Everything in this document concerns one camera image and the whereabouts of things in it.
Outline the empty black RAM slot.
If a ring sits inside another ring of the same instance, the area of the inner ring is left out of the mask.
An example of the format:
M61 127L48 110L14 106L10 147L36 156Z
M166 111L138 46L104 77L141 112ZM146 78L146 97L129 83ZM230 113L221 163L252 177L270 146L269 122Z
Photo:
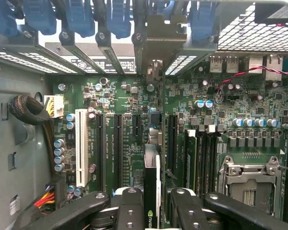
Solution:
M205 170L205 154L206 154L206 134L200 132L199 135L199 170L198 170L198 192L201 195L204 191L204 170Z
M217 148L217 135L215 125L209 125L207 128L209 137L209 187L208 191L212 192L215 190L216 183L216 148Z

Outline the long black expansion slot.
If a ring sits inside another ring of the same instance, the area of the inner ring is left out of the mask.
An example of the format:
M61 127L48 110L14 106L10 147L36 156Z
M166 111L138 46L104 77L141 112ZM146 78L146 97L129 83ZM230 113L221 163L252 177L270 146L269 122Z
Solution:
M178 135L178 116L168 116L168 148L167 148L167 166L170 177L177 180L175 175L177 161L177 135Z
M123 182L123 117L114 115L114 187L122 187Z
M96 115L96 151L98 157L98 179L101 191L106 191L106 120L104 114Z

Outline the metal CPU socket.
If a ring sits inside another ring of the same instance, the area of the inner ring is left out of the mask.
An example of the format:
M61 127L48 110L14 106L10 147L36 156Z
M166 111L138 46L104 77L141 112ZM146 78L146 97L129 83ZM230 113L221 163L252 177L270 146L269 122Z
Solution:
M279 160L270 157L266 163L235 163L225 156L218 170L216 191L248 206L281 219L282 173Z

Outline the white expansion slot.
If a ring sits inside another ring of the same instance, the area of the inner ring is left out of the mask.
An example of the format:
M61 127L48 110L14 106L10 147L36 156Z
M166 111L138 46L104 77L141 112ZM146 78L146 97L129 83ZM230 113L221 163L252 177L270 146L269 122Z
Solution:
M76 186L88 183L88 111L75 110Z

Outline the short black expansion slot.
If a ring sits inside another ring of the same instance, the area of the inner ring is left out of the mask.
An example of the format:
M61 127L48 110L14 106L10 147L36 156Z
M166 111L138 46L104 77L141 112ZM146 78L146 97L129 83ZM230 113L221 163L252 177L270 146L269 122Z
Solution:
M134 137L140 137L142 122L141 122L141 115L140 114L133 114L132 115L132 135Z

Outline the green motherboard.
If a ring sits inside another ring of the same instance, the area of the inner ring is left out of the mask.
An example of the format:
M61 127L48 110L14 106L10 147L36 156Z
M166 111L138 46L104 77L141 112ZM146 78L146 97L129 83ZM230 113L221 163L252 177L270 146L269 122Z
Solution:
M288 75L276 73L268 78L264 69L249 73L188 73L166 77L166 143L168 116L178 116L177 161L175 175L167 166L162 180L160 227L170 227L170 191L185 188L185 131L195 129L197 163L195 194L203 197L209 187L209 137L207 128L215 125L217 135L216 183L225 156L235 163L266 163L276 156L279 165L288 167ZM154 105L155 93L146 90L146 78L136 76L60 77L53 83L53 95L64 98L64 116L53 118L54 139L52 166L63 189L57 200L69 204L94 191L101 191L96 151L96 115L106 120L106 193L118 196L124 187L136 187L144 197L144 145L148 141L147 110ZM75 110L88 111L88 183L76 186ZM114 187L114 115L123 117L123 182ZM132 135L132 115L141 115L141 136ZM204 191L198 192L199 135L206 134ZM281 185L281 219L288 223L288 171L283 170Z

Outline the white power connector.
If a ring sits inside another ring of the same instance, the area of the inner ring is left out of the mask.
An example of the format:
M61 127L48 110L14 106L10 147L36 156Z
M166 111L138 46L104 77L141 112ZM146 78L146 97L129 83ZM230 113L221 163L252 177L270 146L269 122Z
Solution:
M64 116L64 98L60 95L45 95L44 105L50 118L60 118Z

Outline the open black PC case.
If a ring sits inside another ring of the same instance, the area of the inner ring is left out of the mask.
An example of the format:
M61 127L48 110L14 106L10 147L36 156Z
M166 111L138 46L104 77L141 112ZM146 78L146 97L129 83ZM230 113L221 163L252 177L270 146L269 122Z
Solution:
M50 0L56 14L54 35L29 26L24 0L7 0L18 34L0 34L0 230L22 227L69 204L53 170L54 120L44 105L60 77L136 76L142 66L149 0L130 0L131 35L117 39L108 30L107 0L91 0L95 34L82 38L67 22L66 0ZM192 42L192 1L216 2L213 35ZM288 0L175 0L172 15L184 15L187 40L166 69L166 77L188 73L249 73L264 69L268 78L288 75ZM82 230L114 230L120 196L111 211L99 213Z

